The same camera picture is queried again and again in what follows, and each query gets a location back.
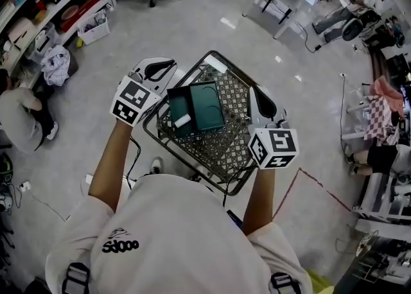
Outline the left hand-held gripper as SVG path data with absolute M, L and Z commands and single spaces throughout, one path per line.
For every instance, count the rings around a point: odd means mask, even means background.
M 177 68 L 172 58 L 159 56 L 141 60 L 119 83 L 110 114 L 135 126 L 162 100 Z

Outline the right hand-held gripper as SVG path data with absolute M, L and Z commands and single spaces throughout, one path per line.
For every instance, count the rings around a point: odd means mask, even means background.
M 248 149 L 259 169 L 286 168 L 299 155 L 297 131 L 290 127 L 285 108 L 266 88 L 255 85 L 247 95 L 250 118 Z

